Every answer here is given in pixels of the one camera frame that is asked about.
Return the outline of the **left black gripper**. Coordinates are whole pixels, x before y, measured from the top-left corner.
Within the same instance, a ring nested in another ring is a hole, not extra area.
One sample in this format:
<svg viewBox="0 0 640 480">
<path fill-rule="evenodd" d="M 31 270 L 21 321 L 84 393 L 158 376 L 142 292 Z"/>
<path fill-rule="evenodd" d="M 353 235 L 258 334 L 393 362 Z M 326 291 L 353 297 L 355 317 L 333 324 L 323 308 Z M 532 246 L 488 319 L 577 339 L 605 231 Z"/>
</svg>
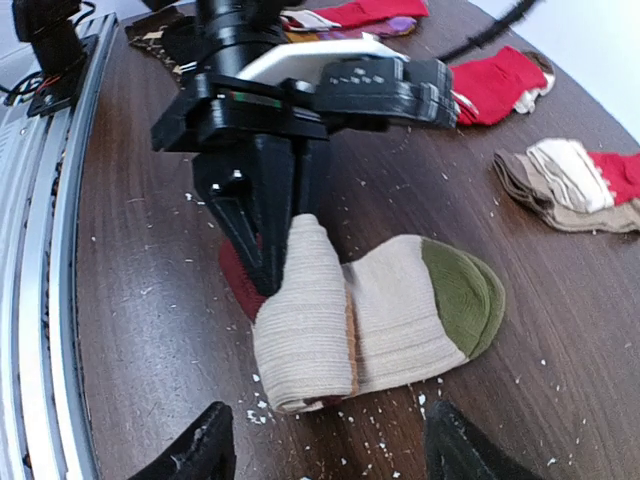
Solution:
<svg viewBox="0 0 640 480">
<path fill-rule="evenodd" d="M 317 88 L 291 78 L 270 86 L 200 73 L 152 126 L 151 145 L 201 153 L 192 161 L 194 188 L 253 286 L 271 296 L 281 286 L 293 218 L 319 208 L 328 137 L 391 125 L 453 128 L 452 84 L 453 72 L 437 59 L 336 62 Z"/>
</svg>

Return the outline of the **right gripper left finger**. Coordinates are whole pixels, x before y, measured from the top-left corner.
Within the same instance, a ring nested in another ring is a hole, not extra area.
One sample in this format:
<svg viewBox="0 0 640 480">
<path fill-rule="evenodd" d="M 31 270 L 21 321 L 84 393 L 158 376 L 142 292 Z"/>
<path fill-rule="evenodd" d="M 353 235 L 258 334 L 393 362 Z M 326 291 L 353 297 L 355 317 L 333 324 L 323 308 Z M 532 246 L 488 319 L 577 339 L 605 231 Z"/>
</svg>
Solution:
<svg viewBox="0 0 640 480">
<path fill-rule="evenodd" d="M 235 470 L 232 409 L 215 401 L 130 480 L 232 480 Z"/>
</svg>

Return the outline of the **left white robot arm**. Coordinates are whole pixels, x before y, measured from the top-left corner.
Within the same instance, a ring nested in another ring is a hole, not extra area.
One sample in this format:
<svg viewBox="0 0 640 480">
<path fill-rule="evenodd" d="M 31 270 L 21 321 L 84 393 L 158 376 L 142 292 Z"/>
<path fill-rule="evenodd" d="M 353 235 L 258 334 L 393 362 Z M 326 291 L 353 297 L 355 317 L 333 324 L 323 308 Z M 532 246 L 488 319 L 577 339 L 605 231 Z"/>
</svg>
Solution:
<svg viewBox="0 0 640 480">
<path fill-rule="evenodd" d="M 293 218 L 317 209 L 330 137 L 392 125 L 452 128 L 451 70 L 375 38 L 291 43 L 280 1 L 201 1 L 196 69 L 151 130 L 192 155 L 199 197 L 257 291 L 281 285 Z"/>
</svg>

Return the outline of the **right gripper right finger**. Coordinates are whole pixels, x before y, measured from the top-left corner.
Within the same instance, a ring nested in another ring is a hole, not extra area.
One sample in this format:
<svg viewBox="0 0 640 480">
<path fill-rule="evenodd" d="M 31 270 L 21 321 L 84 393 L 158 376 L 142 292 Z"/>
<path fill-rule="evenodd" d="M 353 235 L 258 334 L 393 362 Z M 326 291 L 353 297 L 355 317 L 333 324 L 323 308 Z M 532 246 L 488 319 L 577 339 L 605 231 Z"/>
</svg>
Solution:
<svg viewBox="0 0 640 480">
<path fill-rule="evenodd" d="M 449 401 L 436 401 L 427 411 L 424 442 L 428 479 L 541 479 Z"/>
</svg>

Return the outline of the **beige striped maroon sock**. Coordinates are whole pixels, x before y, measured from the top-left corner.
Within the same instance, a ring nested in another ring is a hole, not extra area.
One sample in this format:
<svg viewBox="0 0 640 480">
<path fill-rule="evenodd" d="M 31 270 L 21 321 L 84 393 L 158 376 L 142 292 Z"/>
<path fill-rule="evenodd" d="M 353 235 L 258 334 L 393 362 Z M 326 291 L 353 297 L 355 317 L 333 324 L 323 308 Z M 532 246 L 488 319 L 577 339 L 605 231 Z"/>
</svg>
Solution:
<svg viewBox="0 0 640 480">
<path fill-rule="evenodd" d="M 277 412 L 439 376 L 482 354 L 501 325 L 502 282 L 447 244 L 402 234 L 344 264 L 317 218 L 303 214 L 286 245 L 283 281 L 270 297 L 257 292 L 230 242 L 219 253 Z"/>
</svg>

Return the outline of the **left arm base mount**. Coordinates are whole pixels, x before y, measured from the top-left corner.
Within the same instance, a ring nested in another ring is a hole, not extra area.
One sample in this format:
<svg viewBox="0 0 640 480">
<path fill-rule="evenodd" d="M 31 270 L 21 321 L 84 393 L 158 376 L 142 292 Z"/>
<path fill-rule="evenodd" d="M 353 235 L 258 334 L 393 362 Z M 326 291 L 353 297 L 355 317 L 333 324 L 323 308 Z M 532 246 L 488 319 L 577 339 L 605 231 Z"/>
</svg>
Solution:
<svg viewBox="0 0 640 480">
<path fill-rule="evenodd" d="M 12 3 L 19 41 L 31 45 L 40 70 L 3 86 L 7 107 L 27 96 L 29 117 L 46 116 L 71 108 L 81 95 L 98 36 L 78 36 L 76 27 L 96 10 L 92 1 L 22 0 Z"/>
</svg>

